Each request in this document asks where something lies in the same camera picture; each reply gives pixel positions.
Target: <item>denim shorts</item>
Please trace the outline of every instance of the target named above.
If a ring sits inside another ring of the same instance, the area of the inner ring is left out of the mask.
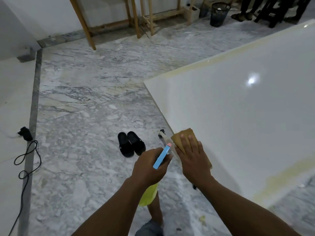
[[[163,229],[157,222],[150,220],[136,232],[135,236],[163,236]]]

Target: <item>black cable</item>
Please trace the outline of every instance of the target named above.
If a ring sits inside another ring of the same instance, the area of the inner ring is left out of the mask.
[[[30,149],[30,146],[31,146],[33,143],[35,144],[34,149],[29,152],[28,150]],[[26,155],[32,153],[33,151],[36,151],[36,153],[37,153],[37,155],[38,155],[38,157],[39,157],[39,165],[38,165],[38,167],[36,167],[34,170],[32,170],[30,173],[28,173],[26,170],[22,170],[22,171],[19,173],[19,178],[20,178],[21,180],[23,180],[23,179],[26,178],[26,183],[25,183],[25,185],[24,185],[24,187],[23,187],[23,189],[22,189],[20,212],[19,212],[18,216],[16,217],[16,220],[15,220],[15,222],[14,222],[14,224],[13,224],[13,226],[12,226],[12,228],[11,228],[11,231],[10,231],[10,233],[9,233],[8,236],[11,235],[11,233],[12,233],[12,231],[13,231],[15,225],[16,225],[16,222],[18,221],[18,219],[19,219],[19,217],[20,217],[20,215],[21,215],[21,213],[22,213],[22,209],[23,209],[23,194],[24,194],[24,192],[25,192],[25,188],[26,188],[27,183],[28,183],[28,180],[29,180],[29,178],[30,178],[30,174],[32,174],[34,171],[36,171],[36,170],[41,166],[41,164],[42,164],[41,156],[40,156],[40,154],[39,154],[38,151],[37,151],[37,145],[38,145],[38,141],[37,141],[37,140],[31,141],[31,142],[29,143],[27,149],[26,149],[26,152],[25,152],[24,154],[22,154],[22,155],[17,156],[17,157],[15,158],[15,160],[14,160],[14,165],[18,166],[18,165],[20,165],[20,164],[22,164],[22,163],[24,162]],[[21,156],[23,156],[22,161],[21,161],[20,163],[16,163],[16,160],[19,159]]]

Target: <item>brown sandpaper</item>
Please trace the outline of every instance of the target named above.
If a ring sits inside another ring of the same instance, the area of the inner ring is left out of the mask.
[[[189,140],[188,140],[188,135],[191,135],[192,136],[192,139],[194,141],[195,144],[198,144],[198,140],[193,132],[193,130],[191,128],[188,128],[186,130],[183,130],[183,131],[180,131],[174,135],[171,136],[171,139],[173,141],[173,143],[175,143],[176,146],[178,146],[178,148],[183,152],[183,153],[186,153],[184,148],[183,148],[183,145],[181,143],[181,139],[180,139],[180,135],[183,134],[186,138],[186,141],[188,143],[188,145],[190,146],[190,143],[189,143]],[[210,160],[208,159],[208,165],[210,167],[210,169],[212,169],[212,164],[210,162]]]

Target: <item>glossy white board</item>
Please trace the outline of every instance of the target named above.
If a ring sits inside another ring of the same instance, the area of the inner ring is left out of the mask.
[[[315,174],[315,20],[148,79],[231,190],[268,207]]]

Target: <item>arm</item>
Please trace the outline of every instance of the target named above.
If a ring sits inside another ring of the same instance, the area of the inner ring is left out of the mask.
[[[125,180],[120,189],[92,214],[73,236],[128,235],[144,191],[158,183],[166,174],[171,155],[165,157],[164,163],[157,170],[153,168],[162,151],[163,148],[157,148],[144,152],[136,161],[131,177]]]
[[[190,136],[188,139],[191,146],[181,136],[186,154],[175,147],[182,162],[183,174],[201,190],[233,236],[299,236],[270,211],[218,183],[211,176],[201,142],[197,146]]]

